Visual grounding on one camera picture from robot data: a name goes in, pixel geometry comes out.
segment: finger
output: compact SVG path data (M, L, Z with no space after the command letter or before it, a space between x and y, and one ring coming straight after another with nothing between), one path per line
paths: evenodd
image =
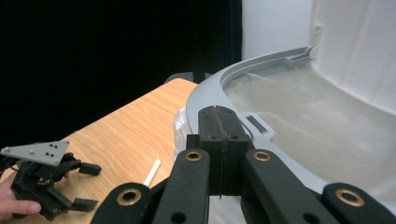
M4 200L0 202L0 211L3 214L16 213L16 214L35 214L40 212L40 203L25 201L25 200Z
M12 174L10 174L7 179L4 180L4 182L2 184L5 185L10 185L12 184L12 182L14 181L15 175L17 174L17 172L12 172Z
M70 172L65 173L64 178L66 178L66 179L70 178Z

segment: metal bracket plate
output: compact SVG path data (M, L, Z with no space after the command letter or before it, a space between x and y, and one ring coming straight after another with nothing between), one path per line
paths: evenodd
M49 166L57 166L69 146L69 141L37 143L18 147L4 147L1 155Z

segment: human hand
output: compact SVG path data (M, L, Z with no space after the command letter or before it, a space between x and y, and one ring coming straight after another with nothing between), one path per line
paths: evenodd
M14 181L17 172L12 173L5 181L0 183L0 221L4 220L11 214L31 215L37 214L41 210L40 203L17 200L14 192L11 190L11 184ZM64 174L64 178L69 178L70 173Z

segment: wood grain surface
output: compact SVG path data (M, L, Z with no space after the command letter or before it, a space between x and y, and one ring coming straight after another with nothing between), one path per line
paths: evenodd
M67 151L78 160L101 166L102 172L89 176L72 171L71 177L56 183L55 188L71 201L97 200L97 208L115 187L127 182L143 183L157 159L161 165L150 187L164 180L173 165L174 118L195 87L187 80L174 79L67 136ZM95 211L69 211L52 221L32 215L10 218L5 223L90 223Z

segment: black curtain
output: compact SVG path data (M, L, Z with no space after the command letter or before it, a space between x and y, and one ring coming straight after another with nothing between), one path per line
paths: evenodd
M0 0L0 147L60 140L241 60L241 1Z

